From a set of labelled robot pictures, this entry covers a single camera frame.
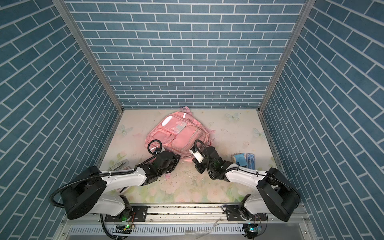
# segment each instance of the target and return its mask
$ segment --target backpack strap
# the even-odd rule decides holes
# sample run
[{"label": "backpack strap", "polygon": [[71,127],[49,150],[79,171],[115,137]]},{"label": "backpack strap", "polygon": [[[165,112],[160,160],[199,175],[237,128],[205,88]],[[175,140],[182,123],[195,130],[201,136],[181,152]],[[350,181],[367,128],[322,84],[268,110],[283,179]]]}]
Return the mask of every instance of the backpack strap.
[{"label": "backpack strap", "polygon": [[193,113],[191,112],[191,110],[187,106],[180,108],[180,111],[183,112],[183,113],[187,113],[187,114],[193,116]]}]

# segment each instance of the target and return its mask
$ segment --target mounting plate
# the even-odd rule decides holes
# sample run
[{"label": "mounting plate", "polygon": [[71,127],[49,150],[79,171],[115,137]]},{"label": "mounting plate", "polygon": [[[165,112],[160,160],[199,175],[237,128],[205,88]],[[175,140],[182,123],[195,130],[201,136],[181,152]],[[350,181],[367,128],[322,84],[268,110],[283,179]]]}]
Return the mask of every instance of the mounting plate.
[{"label": "mounting plate", "polygon": [[[237,205],[226,205],[226,210],[230,211],[227,212],[227,221],[234,222],[234,221],[244,221],[239,213],[239,207]],[[256,215],[252,215],[252,218],[245,221],[266,221],[266,214],[265,213],[258,213]]]},{"label": "mounting plate", "polygon": [[[145,222],[145,219],[147,217],[147,210],[148,206],[132,206],[132,214],[134,213],[134,222]],[[122,222],[121,221],[121,215],[117,215],[116,217],[111,215],[106,215],[104,222]]]}]

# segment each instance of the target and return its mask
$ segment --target pink backpack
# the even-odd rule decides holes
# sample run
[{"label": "pink backpack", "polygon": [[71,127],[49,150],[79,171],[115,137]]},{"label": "pink backpack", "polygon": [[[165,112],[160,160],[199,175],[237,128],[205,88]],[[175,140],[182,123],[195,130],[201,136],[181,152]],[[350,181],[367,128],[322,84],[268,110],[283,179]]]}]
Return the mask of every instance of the pink backpack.
[{"label": "pink backpack", "polygon": [[[209,133],[214,131],[205,128],[197,121],[189,107],[181,108],[181,111],[166,116],[145,139],[145,146],[149,142],[158,139],[163,144],[165,150],[179,154],[182,158],[190,157],[189,149],[192,148],[196,139],[204,142],[206,146],[212,144]],[[153,151],[159,147],[159,143],[154,142],[149,146]]]}]

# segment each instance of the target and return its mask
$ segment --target aluminum frame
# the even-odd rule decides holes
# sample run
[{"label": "aluminum frame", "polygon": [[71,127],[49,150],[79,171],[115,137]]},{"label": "aluminum frame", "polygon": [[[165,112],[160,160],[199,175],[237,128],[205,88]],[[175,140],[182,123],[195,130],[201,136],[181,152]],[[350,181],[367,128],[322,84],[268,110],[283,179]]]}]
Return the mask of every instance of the aluminum frame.
[{"label": "aluminum frame", "polygon": [[103,159],[104,159],[104,157],[105,157],[105,154],[106,154],[107,151],[108,151],[109,145],[111,144],[112,138],[113,138],[113,136],[115,135],[116,129],[117,129],[118,126],[119,126],[119,123],[120,123],[120,120],[121,120],[123,114],[124,114],[124,110],[123,110],[121,113],[119,113],[118,117],[117,117],[116,120],[115,120],[115,123],[114,123],[113,126],[112,126],[112,129],[111,129],[111,132],[109,133],[108,139],[105,141],[104,146],[103,146],[103,149],[101,150],[100,155],[99,155],[99,157],[97,158],[97,161],[96,161],[96,163],[95,163],[95,166],[96,166],[97,168],[100,168],[101,163],[103,162]]},{"label": "aluminum frame", "polygon": [[119,113],[122,113],[123,107],[122,107],[120,101],[118,100],[115,93],[113,92],[111,85],[108,83],[108,80],[107,80],[103,70],[101,69],[99,63],[97,62],[95,56],[93,55],[88,43],[86,42],[83,34],[80,31],[79,26],[76,24],[75,19],[73,18],[72,14],[70,13],[64,0],[52,0],[52,2],[55,5],[57,11],[60,13],[65,24],[67,25],[68,29],[72,33],[73,37],[75,38],[77,44],[79,45],[79,47],[83,51],[85,57],[88,59],[89,64],[91,65],[92,69],[95,71],[97,77],[99,78],[99,81],[104,86],[104,88],[107,91],[109,97],[111,98],[113,104],[116,106]]},{"label": "aluminum frame", "polygon": [[[237,205],[238,203],[197,203],[197,204],[146,204],[148,206],[147,218],[145,222],[138,222],[135,225],[138,227],[156,228],[159,227],[171,227],[174,225],[183,224],[188,227],[195,226],[212,226],[218,219],[220,226],[234,227],[243,223],[249,223],[249,221],[240,220],[237,222],[228,222],[226,214],[221,209],[224,204]],[[268,213],[268,224],[285,223],[273,214]],[[310,220],[303,204],[299,206],[292,213],[292,216],[288,223],[299,223],[302,229],[305,240],[316,240],[313,238],[312,230],[310,229]],[[107,222],[105,223],[107,229],[111,232],[119,223]],[[64,217],[62,224],[59,226],[56,235],[53,240],[65,240],[67,236],[71,235],[71,229],[74,228],[86,228],[84,235],[104,235],[99,230],[101,227],[99,214],[87,214],[81,218],[75,220],[68,220]],[[147,232],[142,234],[136,233],[136,236],[145,236]]]},{"label": "aluminum frame", "polygon": [[266,104],[267,104],[269,98],[271,97],[272,91],[275,88],[277,81],[279,80],[279,77],[283,71],[283,68],[284,68],[285,64],[287,63],[288,57],[291,54],[292,49],[295,46],[297,39],[299,38],[301,30],[303,29],[304,23],[307,20],[315,1],[316,0],[307,0],[304,3],[303,8],[301,9],[301,12],[299,14],[299,17],[297,19],[295,26],[293,27],[293,30],[292,30],[291,36],[288,40],[288,43],[287,43],[286,47],[284,48],[284,51],[281,55],[279,64],[277,65],[275,72],[272,76],[272,79],[271,79],[271,81],[270,81],[270,83],[269,83],[269,85],[265,91],[264,97],[263,97],[262,102],[261,102],[260,107],[259,107],[259,111],[261,113],[265,109]]},{"label": "aluminum frame", "polygon": [[285,172],[285,169],[283,167],[283,163],[281,161],[280,155],[279,155],[279,153],[277,151],[276,145],[275,145],[275,143],[273,141],[271,132],[269,131],[269,128],[268,128],[268,126],[266,124],[264,115],[259,110],[257,111],[257,115],[259,116],[260,122],[262,124],[263,130],[264,130],[264,133],[265,133],[265,138],[268,141],[268,144],[269,144],[269,147],[271,149],[273,158],[275,159],[276,167],[286,178],[288,178],[288,176],[287,176],[287,174]]}]

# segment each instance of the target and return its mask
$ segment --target metal corner post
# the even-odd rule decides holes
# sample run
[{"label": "metal corner post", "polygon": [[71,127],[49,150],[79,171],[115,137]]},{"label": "metal corner post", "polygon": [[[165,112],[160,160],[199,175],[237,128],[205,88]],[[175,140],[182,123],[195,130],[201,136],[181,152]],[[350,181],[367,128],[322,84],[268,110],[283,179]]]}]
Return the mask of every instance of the metal corner post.
[{"label": "metal corner post", "polygon": [[109,145],[111,144],[112,138],[113,138],[113,136],[115,135],[116,129],[117,129],[118,126],[119,126],[119,123],[120,123],[120,120],[121,120],[121,118],[122,118],[123,113],[124,113],[124,110],[123,110],[122,113],[119,113],[118,117],[116,118],[116,121],[115,121],[115,123],[113,124],[112,129],[111,129],[111,131],[110,131],[110,133],[109,133],[109,135],[108,135],[108,139],[105,141],[105,144],[104,144],[104,146],[103,146],[103,148],[102,148],[102,150],[101,150],[101,152],[100,152],[100,155],[99,155],[99,157],[98,157],[97,160],[96,160],[95,166],[96,166],[98,169],[99,169],[100,166],[101,166],[101,163],[102,163],[102,161],[103,161],[103,159],[104,159],[104,157],[105,157],[105,154],[107,153],[107,150],[108,150],[108,148],[109,148]]},{"label": "metal corner post", "polygon": [[300,15],[297,19],[297,22],[292,30],[292,34],[288,40],[288,43],[281,55],[279,64],[276,67],[275,73],[272,76],[272,79],[267,87],[267,90],[264,94],[264,97],[262,99],[262,102],[259,107],[259,111],[262,113],[263,110],[266,107],[266,104],[272,94],[273,89],[275,88],[277,81],[279,80],[279,77],[283,71],[283,68],[285,66],[285,63],[287,63],[288,57],[292,52],[293,47],[295,46],[295,43],[297,39],[299,38],[299,35],[301,33],[301,30],[303,29],[304,23],[308,18],[309,13],[312,10],[312,7],[314,5],[316,0],[306,0],[306,2],[303,5],[303,8],[300,12]]},{"label": "metal corner post", "polygon": [[264,118],[264,115],[263,115],[263,113],[261,113],[260,111],[257,111],[257,115],[259,116],[260,122],[261,122],[261,124],[262,124],[263,130],[264,130],[264,133],[265,133],[265,138],[266,138],[266,140],[268,141],[268,144],[269,144],[269,147],[270,147],[270,149],[271,149],[273,158],[275,159],[276,167],[277,167],[277,169],[278,169],[280,172],[282,172],[282,174],[283,174],[286,178],[288,178],[288,175],[287,175],[287,173],[285,172],[283,163],[282,163],[282,161],[281,161],[280,154],[279,154],[279,152],[277,151],[277,147],[276,147],[276,145],[275,145],[275,142],[273,141],[271,132],[270,132],[269,129],[268,129],[268,125],[267,125],[267,123],[266,123],[266,120],[265,120],[265,118]]},{"label": "metal corner post", "polygon": [[90,47],[88,46],[88,43],[86,42],[84,36],[82,35],[78,25],[75,22],[75,19],[73,18],[72,14],[70,13],[64,0],[52,0],[52,2],[55,5],[57,11],[60,13],[60,15],[63,18],[64,22],[66,23],[67,27],[71,31],[73,37],[75,38],[76,42],[80,46],[81,50],[83,51],[85,57],[88,59],[89,64],[91,65],[91,67],[95,71],[97,77],[99,78],[100,82],[104,86],[109,97],[112,99],[112,102],[115,104],[117,110],[119,111],[119,113],[122,113],[122,111],[123,111],[122,105],[120,104],[118,98],[116,97],[110,84],[108,83],[108,80],[107,80],[106,76],[104,75],[103,70],[101,69],[99,63],[97,62],[95,56],[93,55]]}]

